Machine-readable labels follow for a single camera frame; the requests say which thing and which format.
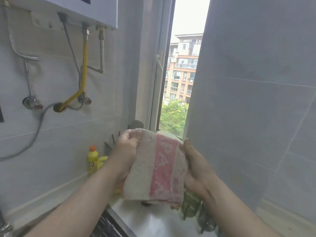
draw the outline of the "forearm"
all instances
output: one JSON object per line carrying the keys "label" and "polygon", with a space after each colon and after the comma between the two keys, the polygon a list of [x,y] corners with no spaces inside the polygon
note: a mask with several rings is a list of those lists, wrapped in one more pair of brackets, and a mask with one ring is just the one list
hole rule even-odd
{"label": "forearm", "polygon": [[104,164],[27,237],[89,236],[111,198],[116,184],[116,173],[110,165]]}
{"label": "forearm", "polygon": [[279,237],[255,215],[214,173],[204,181],[201,194],[216,223],[230,237]]}

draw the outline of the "apartment building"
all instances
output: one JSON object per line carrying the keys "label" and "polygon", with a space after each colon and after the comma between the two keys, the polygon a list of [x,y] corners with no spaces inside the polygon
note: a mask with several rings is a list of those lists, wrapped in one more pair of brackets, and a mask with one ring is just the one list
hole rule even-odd
{"label": "apartment building", "polygon": [[203,34],[176,37],[179,42],[170,44],[163,98],[189,104]]}

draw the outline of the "faucet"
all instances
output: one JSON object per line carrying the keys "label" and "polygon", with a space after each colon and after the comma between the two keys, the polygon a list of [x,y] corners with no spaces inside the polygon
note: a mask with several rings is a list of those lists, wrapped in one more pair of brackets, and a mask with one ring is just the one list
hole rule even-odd
{"label": "faucet", "polygon": [[13,227],[4,220],[3,214],[0,210],[0,237],[11,237]]}

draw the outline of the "orange bottle cap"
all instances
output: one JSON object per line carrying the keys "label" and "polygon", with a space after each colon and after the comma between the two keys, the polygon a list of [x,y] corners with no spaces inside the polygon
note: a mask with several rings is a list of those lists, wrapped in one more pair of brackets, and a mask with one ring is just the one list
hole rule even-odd
{"label": "orange bottle cap", "polygon": [[96,150],[95,145],[91,145],[91,146],[90,146],[90,152],[93,152],[93,151],[95,151],[95,150]]}

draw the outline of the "pink stripe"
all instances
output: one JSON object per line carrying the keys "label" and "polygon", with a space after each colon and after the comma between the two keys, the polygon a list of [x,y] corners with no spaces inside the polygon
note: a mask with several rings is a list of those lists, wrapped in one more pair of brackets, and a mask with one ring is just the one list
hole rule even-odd
{"label": "pink stripe", "polygon": [[171,177],[178,141],[157,135],[155,167],[150,186],[150,197],[169,199],[171,196]]}

